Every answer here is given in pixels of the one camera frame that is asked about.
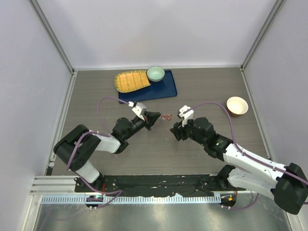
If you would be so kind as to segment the red keyring holder with rings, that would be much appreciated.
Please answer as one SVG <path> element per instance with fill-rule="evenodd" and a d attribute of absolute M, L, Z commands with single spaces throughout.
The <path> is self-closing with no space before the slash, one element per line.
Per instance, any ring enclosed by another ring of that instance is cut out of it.
<path fill-rule="evenodd" d="M 167 115 L 161 115 L 160 119 L 162 120 L 167 120 L 167 121 L 171 121 L 172 120 L 173 115 L 172 114 L 167 114 Z"/>

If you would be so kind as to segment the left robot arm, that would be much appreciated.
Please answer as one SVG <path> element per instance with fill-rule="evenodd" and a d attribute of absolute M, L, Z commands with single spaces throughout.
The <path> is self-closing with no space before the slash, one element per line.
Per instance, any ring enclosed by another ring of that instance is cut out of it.
<path fill-rule="evenodd" d="M 110 135 L 92 131 L 80 124 L 56 143 L 53 152 L 69 170 L 80 176 L 78 184 L 84 183 L 90 191 L 97 192 L 103 188 L 103 175 L 90 162 L 91 155 L 95 151 L 123 152 L 128 147 L 128 139 L 143 128 L 151 130 L 160 116 L 159 112 L 146 111 L 143 119 L 138 116 L 132 120 L 121 117 Z"/>

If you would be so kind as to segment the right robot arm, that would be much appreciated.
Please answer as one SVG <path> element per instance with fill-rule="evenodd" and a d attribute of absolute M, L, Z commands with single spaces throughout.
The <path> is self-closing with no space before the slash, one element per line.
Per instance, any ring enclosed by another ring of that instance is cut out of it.
<path fill-rule="evenodd" d="M 295 164 L 279 164 L 256 155 L 233 140 L 215 132 L 205 117 L 177 122 L 171 133 L 180 140 L 191 139 L 212 158 L 227 163 L 217 178 L 223 190 L 244 188 L 267 196 L 285 212 L 297 215 L 308 198 L 308 179 Z"/>

